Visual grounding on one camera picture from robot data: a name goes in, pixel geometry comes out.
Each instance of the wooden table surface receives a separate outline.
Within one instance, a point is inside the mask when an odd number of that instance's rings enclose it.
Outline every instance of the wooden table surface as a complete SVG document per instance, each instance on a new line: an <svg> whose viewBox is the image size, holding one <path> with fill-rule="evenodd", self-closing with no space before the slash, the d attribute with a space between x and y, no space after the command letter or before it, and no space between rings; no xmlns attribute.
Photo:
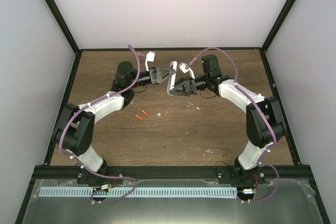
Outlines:
<svg viewBox="0 0 336 224"><path fill-rule="evenodd" d="M149 62L149 67L168 68L172 60L188 63L197 53L157 51L155 62ZM258 50L229 50L228 53L236 62L241 85L266 97L272 95ZM220 52L210 51L203 55L207 54L218 56L223 74L235 75L232 64ZM82 104L104 95L111 88L117 65L124 60L132 62L136 68L131 52L83 52L69 103ZM192 69L196 76L203 74L200 58ZM141 70L145 70L144 58ZM182 76L178 71L177 79ZM149 85L145 92L135 94L132 104L100 120L94 127L92 140L97 153L108 165L214 165L216 161L233 164L248 141L244 112L220 97L170 96L166 88L167 82ZM213 94L204 91L202 95L210 97ZM142 114L143 109L148 117ZM136 114L144 120L137 119ZM284 137L266 155L265 163L292 164ZM74 165L75 161L60 155L56 148L51 164Z"/></svg>

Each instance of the orange object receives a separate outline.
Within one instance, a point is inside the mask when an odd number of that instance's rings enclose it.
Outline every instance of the orange object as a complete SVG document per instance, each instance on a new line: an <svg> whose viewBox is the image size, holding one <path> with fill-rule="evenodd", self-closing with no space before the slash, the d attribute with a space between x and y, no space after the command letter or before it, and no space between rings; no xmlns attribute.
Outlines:
<svg viewBox="0 0 336 224"><path fill-rule="evenodd" d="M147 112L145 112L145 110L142 110L142 113L144 113L146 116L149 116Z"/></svg>
<svg viewBox="0 0 336 224"><path fill-rule="evenodd" d="M143 118L139 115L135 115L137 118L139 118L141 121L143 121Z"/></svg>

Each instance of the black joint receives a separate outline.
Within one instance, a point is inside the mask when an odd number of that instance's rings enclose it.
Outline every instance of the black joint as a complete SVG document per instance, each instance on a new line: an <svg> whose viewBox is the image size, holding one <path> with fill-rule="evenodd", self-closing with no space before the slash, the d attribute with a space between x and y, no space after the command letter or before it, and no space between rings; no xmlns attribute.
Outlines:
<svg viewBox="0 0 336 224"><path fill-rule="evenodd" d="M73 104L64 107L51 136L55 143L59 144L64 128L78 110L79 108ZM72 151L76 156L85 153L92 142L94 120L95 115L93 113L85 111L80 113L76 119L79 122L78 127L70 126L66 132L62 144L63 149Z"/></svg>
<svg viewBox="0 0 336 224"><path fill-rule="evenodd" d="M133 68L132 63L129 61L123 61L119 63L117 67L117 73L115 75L115 87L117 87L119 90L122 90L128 87L135 80L137 71Z"/></svg>
<svg viewBox="0 0 336 224"><path fill-rule="evenodd" d="M287 128L278 99L275 97L265 98L257 105L263 114L269 116L267 121L274 131L276 140L279 141L286 134ZM259 148L264 148L273 141L270 130L253 104L246 106L246 133L251 143Z"/></svg>
<svg viewBox="0 0 336 224"><path fill-rule="evenodd" d="M234 177L236 178L237 181L244 182L244 181L250 180L252 175L257 170L258 170L257 166L250 170L245 170L240 164L238 157L235 159L233 171L234 171Z"/></svg>
<svg viewBox="0 0 336 224"><path fill-rule="evenodd" d="M122 108L125 108L133 100L134 91L130 89L126 92L123 92L121 95L122 95L122 97L124 97L124 104L123 104Z"/></svg>
<svg viewBox="0 0 336 224"><path fill-rule="evenodd" d="M203 72L207 74L208 80L222 76L219 68L218 59L215 55L206 55L202 57Z"/></svg>

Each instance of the shiny metal surface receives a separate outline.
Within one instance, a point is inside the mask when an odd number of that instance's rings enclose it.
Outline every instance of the shiny metal surface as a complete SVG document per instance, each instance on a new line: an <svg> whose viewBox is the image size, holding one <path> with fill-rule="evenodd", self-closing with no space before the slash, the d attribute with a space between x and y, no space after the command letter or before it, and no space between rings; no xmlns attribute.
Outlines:
<svg viewBox="0 0 336 224"><path fill-rule="evenodd" d="M259 197L273 188L274 185L258 186ZM283 179L272 198L249 205L241 205L236 199L214 198L126 198L92 205L88 198L32 197L24 223L310 224L322 221L308 183Z"/></svg>

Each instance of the purple wire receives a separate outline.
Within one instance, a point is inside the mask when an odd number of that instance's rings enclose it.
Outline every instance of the purple wire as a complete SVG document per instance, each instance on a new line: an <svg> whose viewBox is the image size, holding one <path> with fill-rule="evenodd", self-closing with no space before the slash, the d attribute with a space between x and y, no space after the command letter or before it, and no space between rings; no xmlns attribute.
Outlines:
<svg viewBox="0 0 336 224"><path fill-rule="evenodd" d="M276 184L274 190L273 190L269 195L265 196L265 197L262 198L262 199L251 200L250 203L262 202L262 201L264 201L264 200L266 200L266 199L269 199L270 197L272 197L272 196L276 193L276 191L277 191L278 188L279 188L279 185L280 185L280 176L279 176L279 173L278 173L277 169L276 169L273 165L270 165L270 164L260 165L259 167L263 167L263 166L269 166L269 167L271 167L271 168L275 171L275 174L277 175L277 184ZM242 199L240 199L238 196L237 196L237 199L238 199L239 201L244 202L244 201L243 201Z"/></svg>
<svg viewBox="0 0 336 224"><path fill-rule="evenodd" d="M243 91L238 85L235 85L235 88L237 90L239 90L244 96L246 96L246 98L248 100L250 100L250 102L253 104L253 106L256 108L256 110L258 111L258 113L260 114L262 120L264 121L264 123L266 124L266 127L268 128L269 132L272 135L273 138L273 143L274 145L277 145L277 138L275 137L274 131L271 127L271 125L269 124L269 122L267 121L266 117L264 116L264 114L262 113L261 109L259 108L259 106L257 105L257 103L245 92Z"/></svg>
<svg viewBox="0 0 336 224"><path fill-rule="evenodd" d="M115 176L105 176L105 175L101 175L101 174L99 174L99 173L96 173L96 172L94 172L94 171L92 171L92 170L90 170L89 168L87 168L87 167L85 167L85 169L87 170L87 171L89 171L90 173L92 173L92 174L94 174L94 175L96 175L96 176L99 176L99 177L102 177L102 178L108 178L108 179L127 179L127 180L132 180L132 181L134 181L135 182L135 185L133 186L133 188L128 192L128 193L126 193L126 194L124 194L123 196L120 196L119 198L116 198L116 199L110 199L110 200L104 200L104 201L101 201L101 203L109 203L109 202L114 202L114 201L117 201L117 200L120 200L120 199L123 199L123 198L125 198L125 197L127 197L128 195L130 195L132 192L134 192L134 190L135 190L135 188L136 188L136 186L137 186L137 181L136 181L136 179L135 178L131 178L131 177L115 177ZM97 190L97 191L94 191L92 194L91 194L91 200L94 202L98 202L97 200L94 200L93 199L93 197L94 197L94 195L96 194L96 193L98 193L98 192L100 192L100 191L103 191L103 192L105 192L104 190Z"/></svg>
<svg viewBox="0 0 336 224"><path fill-rule="evenodd" d="M277 144L277 138L276 138L276 136L275 136L275 133L274 133L274 131L273 131L271 125L270 125L269 122L267 121L266 117L264 116L263 112L261 111L261 109L259 108L259 106L257 105L257 103L256 103L256 102L255 102L255 101L254 101L254 100L253 100L253 99L252 99L252 98L251 98L245 91L243 91L238 85L236 85L236 83L237 83L237 79L238 79L238 69L237 69L237 66L236 66L236 64L234 63L233 59L232 59L232 58L231 58L225 51L223 51L223 50L221 50L220 48L217 48L217 47L208 47L208 48L205 48L205 49L203 49L201 52L199 52L199 53L192 59L192 61L189 62L189 66L191 66L191 64L194 63L194 61L197 60L197 58L198 58L202 53L204 53L205 51L208 51L208 50L217 50L217 51L220 51L220 52L222 52L223 54L225 54L226 57L231 61L232 65L234 66L235 71L236 71L236 75L235 75L235 78L234 78L235 88L236 88L238 91L240 91L244 96L246 96L246 98L247 98L248 100L250 100L250 102L251 102L251 103L253 104L253 106L256 108L256 110L258 111L258 113L259 113L259 115L261 116L262 120L264 121L264 123L265 123L267 129L268 129L269 132L271 133L271 136L272 136L272 138L273 138L273 145L272 145L272 146L275 146L275 145ZM276 175L277 175L277 178L278 178L278 180L277 180L277 186L276 186L276 188L274 189L274 191L273 191L270 195L266 196L266 197L263 198L263 199L259 199L259 200L255 200L255 201L251 201L251 202L260 202L260 201L263 201L263 200L265 200L265 199L268 199L268 198L271 197L273 194L275 194L275 192L278 190L278 187L279 187L279 184L280 184L280 181L279 181L279 180L280 180L280 177L279 177L279 173L278 173L277 169L276 169L273 165L270 165L270 164L261 165L261 160L263 159L263 157L264 157L266 151L267 151L267 150L265 149L265 150L263 151L263 153L261 154L259 160L257 161L257 162L258 162L258 166L259 166L259 167L270 166L270 167L273 168L273 170L276 172Z"/></svg>
<svg viewBox="0 0 336 224"><path fill-rule="evenodd" d="M189 62L189 66L191 66L195 60L197 60L197 58L202 54L204 53L205 51L208 51L208 50L217 50L217 51L220 51L222 52L223 54L225 54L225 56L231 61L232 65L234 66L235 68L235 72L236 72L236 75L235 75L235 78L234 78L234 82L237 83L237 79L238 79L238 69L237 69L237 66L236 64L234 63L233 59L229 56L229 54L223 50L221 50L220 48L218 47L208 47L208 48L205 48L203 49L201 52L199 52L193 59L192 61ZM259 106L256 104L256 102L246 93L244 92L240 87L238 87L237 85L235 85L235 88L237 90L239 90L244 96L246 96L246 98L248 100L250 100L250 102L253 104L253 106L256 108L256 110L258 111L258 113L260 114L262 120L264 121L264 123L266 124L266 127L268 128L269 132L271 133L272 135L272 138L273 138L273 143L276 145L277 144L277 139L275 137L275 134L274 134L274 131L271 127L271 125L268 123L266 117L264 116L264 114L262 113L261 109L259 108Z"/></svg>
<svg viewBox="0 0 336 224"><path fill-rule="evenodd" d="M137 60L136 62L137 62L137 65L138 65L138 72L136 73L135 80L134 80L134 81L131 83L131 85L129 85L127 88L125 88L125 89L123 89L123 90L121 90L121 91L118 91L118 92L114 93L113 95L111 95L111 96L109 96L109 97L113 97L113 96L115 96L115 95L117 95L117 94L121 94L121 93L123 93L123 92L125 92L125 91L131 89L131 88L136 84L136 82L137 82L138 79L139 79L139 76L140 76L140 61L139 61L138 53L134 50L134 48L133 48L131 45L128 45L128 48L134 53L135 58L136 58L136 60ZM103 100L105 100L105 99L107 99L107 98L109 98L109 97L108 97L107 95L103 95L102 97L100 97L100 98L94 100L94 101L91 103L91 105L94 105L94 104L96 104L96 103L98 103L98 102L101 102L101 101L103 101ZM67 133L69 127L71 126L72 122L76 119L76 117L77 117L82 111L84 111L84 110L87 109L88 107L89 107L89 106L86 105L86 106L84 106L83 108L81 108L79 111L77 111L77 112L71 117L71 119L69 120L69 122L67 123L67 125L65 126L65 128L64 128L64 130L63 130L63 132L62 132L62 135L61 135L59 144L58 144L58 150L59 150L59 152L60 152L61 154L63 154L63 155L70 155L70 156L71 156L71 154L66 154L66 153L64 153L63 150L62 150L62 145L63 145L64 137L65 137L65 135L66 135L66 133ZM135 190L135 188L136 188L136 186L137 186L137 181L136 181L136 179L134 179L134 178L131 178L131 177L114 177L114 176L106 176L106 175L101 175L101 174L99 174L99 173L96 173L96 172L92 171L91 169L89 169L88 167L84 167L84 168L85 168L88 172L90 172L90 173L92 173L92 174L94 174L94 175L96 175L96 176L98 176L98 177L108 178L108 179L128 179L128 180L132 180L132 181L135 182L134 187L133 187L128 193L124 194L123 196L121 196L121 197L119 197L119 198L117 198L117 199L107 200L107 201L105 201L104 203L108 203L108 202L112 202L112 201L117 201L117 200L123 199L123 198L126 197L127 195L131 194L131 193Z"/></svg>
<svg viewBox="0 0 336 224"><path fill-rule="evenodd" d="M130 88L132 88L132 87L136 84L136 82L137 82L138 79L139 79L139 75L140 75L140 61L139 61L138 53L134 50L134 48L133 48L131 45L128 45L128 48L132 51L132 53L134 53L135 58L136 58L136 60L137 60L137 61L136 61L137 64L138 64L138 72L136 73L137 76L135 77L135 80L131 83L131 85L129 85L127 88L124 88L123 90L120 90L120 91L114 93L114 94L111 95L110 97L113 97L113 96L115 96L115 95L117 95L117 94L121 94L121 93L123 93L123 92L129 90ZM91 105L95 105L96 103L101 102L101 101L103 101L103 100L106 100L107 98L109 98L109 97L105 94L105 95L103 95L102 97L100 97L100 98L94 100L94 102L92 102ZM66 133L67 133L69 127L71 126L72 122L76 119L76 117L77 117L82 111L86 110L88 107L89 107L89 106L86 105L86 106L84 106L83 108L81 108L79 111L77 111L77 112L71 117L71 119L70 119L69 122L66 124L66 126L64 127L64 130L63 130L63 132L62 132L62 135L61 135L61 138L60 138L60 140L59 140L59 144L58 144L58 151L60 152L60 154L62 154L62 155L66 155L66 156L71 156L71 154L67 154L67 153L64 153L64 152L63 152L62 146L63 146L64 137L65 137L65 135L66 135Z"/></svg>
<svg viewBox="0 0 336 224"><path fill-rule="evenodd" d="M235 71L236 71L236 76L235 76L235 82L237 82L237 79L238 79L238 69L237 69L237 67L236 67L236 64L234 63L234 61L232 60L232 58L225 52L225 51L223 51L223 50L221 50L220 48L218 48L218 47L207 47L207 48L205 48L205 49L203 49L202 51L200 51L190 62L189 62L189 66L191 66L192 65L192 63L194 63L194 61L195 60L197 60L197 58L202 54L202 53L204 53L205 51L208 51L208 50L217 50L217 51L220 51L220 52L222 52L223 54L225 54L226 55L226 57L231 61L231 63L232 63L232 65L233 65L233 67L235 68Z"/></svg>

